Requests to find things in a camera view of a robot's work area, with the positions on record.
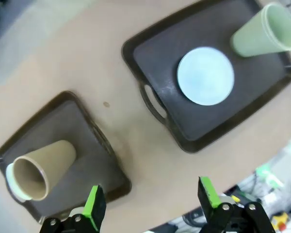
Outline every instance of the black tray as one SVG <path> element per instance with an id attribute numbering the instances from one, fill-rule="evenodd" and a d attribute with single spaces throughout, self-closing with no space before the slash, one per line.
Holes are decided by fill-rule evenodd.
<path id="1" fill-rule="evenodd" d="M 291 82 L 288 53 L 241 58 L 230 47 L 231 36 L 260 9 L 254 0 L 204 0 L 163 19 L 124 44 L 124 60 L 139 81 L 147 107 L 184 151 L 196 152 L 218 139 Z M 231 94 L 213 106 L 191 102 L 177 83 L 180 60 L 201 46 L 222 51 L 235 72 Z M 167 117 L 162 117 L 151 104 L 146 85 L 152 88 Z"/>
<path id="2" fill-rule="evenodd" d="M 102 185 L 106 201 L 131 190 L 108 140 L 80 100 L 68 91 L 51 100 L 0 148 L 1 172 L 5 176 L 6 167 L 15 158 L 61 139 L 74 145 L 77 159 L 47 198 L 22 203 L 7 185 L 14 200 L 41 224 L 46 217 L 64 219 L 75 207 L 84 206 L 95 184 Z"/>

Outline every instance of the white plate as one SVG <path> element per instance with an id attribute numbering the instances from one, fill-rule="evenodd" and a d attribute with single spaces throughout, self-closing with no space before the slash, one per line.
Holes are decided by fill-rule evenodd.
<path id="1" fill-rule="evenodd" d="M 25 194 L 18 186 L 18 184 L 15 181 L 14 175 L 13 175 L 13 163 L 9 164 L 6 168 L 5 171 L 5 176 L 6 176 L 6 180 L 8 182 L 8 185 L 12 191 L 12 193 L 14 194 L 14 196 L 17 199 L 21 199 L 22 200 L 31 200 L 32 198 L 29 197 L 27 194 Z"/>
<path id="2" fill-rule="evenodd" d="M 219 50 L 199 47 L 188 52 L 178 66 L 178 83 L 183 94 L 200 105 L 225 100 L 234 86 L 234 70 Z"/>

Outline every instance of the cup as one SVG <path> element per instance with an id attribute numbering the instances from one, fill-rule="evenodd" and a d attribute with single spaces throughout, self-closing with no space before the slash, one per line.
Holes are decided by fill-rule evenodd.
<path id="1" fill-rule="evenodd" d="M 269 3 L 234 33 L 231 45 L 242 57 L 291 51 L 291 13 Z"/>
<path id="2" fill-rule="evenodd" d="M 76 159 L 73 145 L 61 140 L 14 160 L 13 176 L 21 191 L 43 200 Z"/>

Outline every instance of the table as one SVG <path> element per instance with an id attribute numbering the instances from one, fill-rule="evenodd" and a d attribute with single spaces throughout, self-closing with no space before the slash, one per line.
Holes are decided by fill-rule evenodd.
<path id="1" fill-rule="evenodd" d="M 183 152 L 148 111 L 121 46 L 194 0 L 101 0 L 67 23 L 0 86 L 0 146 L 63 90 L 80 96 L 132 181 L 108 204 L 102 232 L 138 233 L 199 205 L 198 176 L 222 192 L 248 176 L 291 138 L 291 84 L 241 125 L 197 154 Z M 28 232 L 40 225 L 9 196 L 0 197 Z"/>

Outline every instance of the tan cup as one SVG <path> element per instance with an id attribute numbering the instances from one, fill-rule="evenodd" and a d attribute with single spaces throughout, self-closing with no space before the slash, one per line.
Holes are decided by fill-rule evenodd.
<path id="1" fill-rule="evenodd" d="M 13 175 L 26 195 L 33 200 L 43 200 L 75 159 L 73 145 L 61 140 L 16 158 Z"/>

